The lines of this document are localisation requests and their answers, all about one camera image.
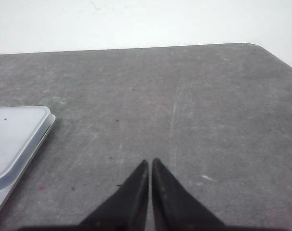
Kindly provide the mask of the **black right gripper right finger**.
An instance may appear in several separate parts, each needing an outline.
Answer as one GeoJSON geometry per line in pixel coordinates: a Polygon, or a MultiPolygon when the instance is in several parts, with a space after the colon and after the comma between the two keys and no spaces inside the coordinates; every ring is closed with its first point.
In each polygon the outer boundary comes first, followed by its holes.
{"type": "Polygon", "coordinates": [[[159,158],[152,162],[152,207],[156,228],[226,227],[179,183],[159,158]]]}

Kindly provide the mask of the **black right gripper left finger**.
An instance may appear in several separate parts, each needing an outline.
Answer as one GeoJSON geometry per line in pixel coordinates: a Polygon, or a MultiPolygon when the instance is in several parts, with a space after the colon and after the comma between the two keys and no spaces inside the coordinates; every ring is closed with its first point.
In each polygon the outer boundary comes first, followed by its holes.
{"type": "Polygon", "coordinates": [[[144,228],[148,197],[149,164],[143,160],[118,190],[79,225],[87,228],[144,228]]]}

